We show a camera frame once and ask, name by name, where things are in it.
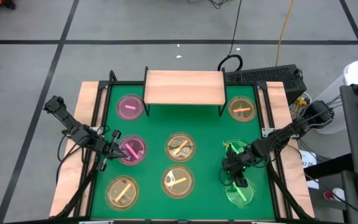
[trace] green mat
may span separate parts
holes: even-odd
[[[217,106],[151,105],[146,113],[134,120],[124,120],[116,114],[116,102],[127,94],[142,96],[142,85],[114,85],[111,92],[106,125],[119,129],[121,138],[138,135],[147,145],[145,159],[135,166],[125,166],[118,160],[108,161],[107,169],[98,174],[92,219],[209,219],[209,220],[274,220],[269,180],[265,169],[248,168],[247,179],[255,185],[253,201],[245,208],[231,203],[224,186],[218,180],[218,172],[224,156],[223,141],[241,138],[252,142],[260,138],[258,117],[242,123],[227,112],[218,116]],[[252,86],[227,86],[227,100],[235,96],[247,96],[255,101]],[[196,143],[195,155],[186,162],[174,162],[165,152],[165,141],[177,132],[188,133]],[[112,131],[106,134],[111,141]],[[169,197],[162,190],[162,174],[174,164],[188,167],[195,186],[189,196],[181,199]],[[111,209],[105,201],[106,187],[116,176],[128,175],[139,186],[139,198],[125,211]]]

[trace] white container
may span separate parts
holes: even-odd
[[[323,100],[328,103],[340,95],[339,87],[342,85],[358,84],[358,61],[346,66],[343,70],[343,74],[338,77],[327,89],[325,89],[315,100]],[[342,103],[333,104],[330,107],[341,105]],[[334,109],[335,116],[331,124],[322,129],[315,129],[320,134],[334,134],[343,129],[346,129],[345,116],[342,106],[338,106]]]

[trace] petri dish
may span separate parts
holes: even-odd
[[[165,142],[165,152],[171,160],[185,162],[196,152],[196,143],[187,133],[175,133]]]
[[[185,198],[193,190],[193,187],[193,174],[185,166],[171,166],[162,175],[163,191],[170,197]]]
[[[139,197],[139,187],[129,176],[119,176],[110,181],[106,188],[105,199],[110,208],[125,211],[131,208]]]
[[[248,182],[248,187],[237,187],[233,182],[233,184],[224,188],[224,193],[226,194],[227,199],[239,208],[244,208],[250,204],[256,195],[254,183],[249,179],[246,180]]]
[[[135,119],[143,113],[142,99],[137,95],[125,95],[116,104],[117,115],[122,119]]]
[[[227,107],[229,114],[237,121],[248,122],[256,115],[255,103],[246,96],[236,96]]]
[[[248,145],[248,142],[246,140],[239,139],[239,138],[230,139],[224,143],[231,144],[233,151],[236,152],[237,154],[244,152],[244,147]],[[227,150],[229,149],[229,146],[223,146],[223,149],[224,149],[224,157],[226,157],[226,153]]]
[[[129,166],[140,163],[146,156],[147,152],[145,141],[136,135],[124,137],[121,141],[119,141],[118,147],[127,155],[125,158],[119,158],[119,161]]]

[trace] pink petri dish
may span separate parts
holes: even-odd
[[[146,156],[146,143],[139,136],[126,136],[119,142],[119,148],[128,157],[120,158],[122,164],[133,166],[140,163]]]
[[[116,105],[117,115],[122,119],[135,119],[143,113],[142,99],[137,95],[125,95]]]

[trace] wooden shelf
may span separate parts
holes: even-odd
[[[223,72],[147,70],[144,102],[152,104],[223,105]]]

